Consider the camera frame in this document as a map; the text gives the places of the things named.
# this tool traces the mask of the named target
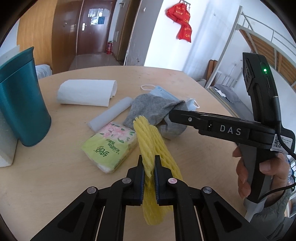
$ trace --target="teal container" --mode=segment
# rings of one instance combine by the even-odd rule
[[[34,146],[49,131],[51,117],[38,84],[31,47],[0,66],[0,110],[24,146]]]

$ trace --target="pink flower print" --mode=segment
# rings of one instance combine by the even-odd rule
[[[114,130],[114,125],[112,125],[112,123],[107,124],[106,126],[104,126],[100,132],[101,133],[106,133],[107,131],[113,131]]]
[[[108,132],[106,132],[106,133],[103,135],[103,137],[108,138],[108,137],[110,137],[111,135],[112,135],[112,132],[108,131]]]
[[[112,131],[112,135],[113,139],[121,139],[125,135],[125,131],[122,128],[116,128],[114,131]]]

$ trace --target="red fabric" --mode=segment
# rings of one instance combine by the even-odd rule
[[[184,39],[191,43],[191,34],[192,34],[192,29],[190,25],[182,25],[179,34],[178,34],[178,39]]]
[[[169,8],[166,15],[171,20],[181,25],[178,39],[184,39],[191,43],[192,29],[189,25],[190,13],[187,10],[187,6],[184,3],[178,3]]]

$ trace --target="human hand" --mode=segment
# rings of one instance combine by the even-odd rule
[[[240,157],[240,160],[237,164],[238,191],[241,198],[246,198],[251,193],[251,186],[247,182],[249,174],[247,168],[244,166],[244,161],[239,147],[233,151],[232,156]],[[290,165],[285,161],[284,154],[279,153],[278,157],[260,163],[259,168],[263,174],[274,176],[271,184],[271,190],[287,186]],[[283,193],[284,191],[279,191],[270,194],[267,197],[265,206],[270,206],[277,202]]]

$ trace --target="screw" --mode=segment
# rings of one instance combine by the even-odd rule
[[[90,187],[87,189],[87,193],[89,193],[89,194],[93,194],[95,192],[96,192],[96,188],[94,188],[94,187]]]
[[[131,182],[131,179],[130,179],[129,177],[125,177],[124,179],[122,179],[122,182],[123,182],[124,184],[128,184],[128,183]]]
[[[177,183],[177,179],[175,179],[175,178],[169,178],[168,182],[170,184],[175,184],[175,183]]]
[[[210,194],[212,192],[212,189],[210,187],[204,187],[202,189],[204,191],[204,193]]]

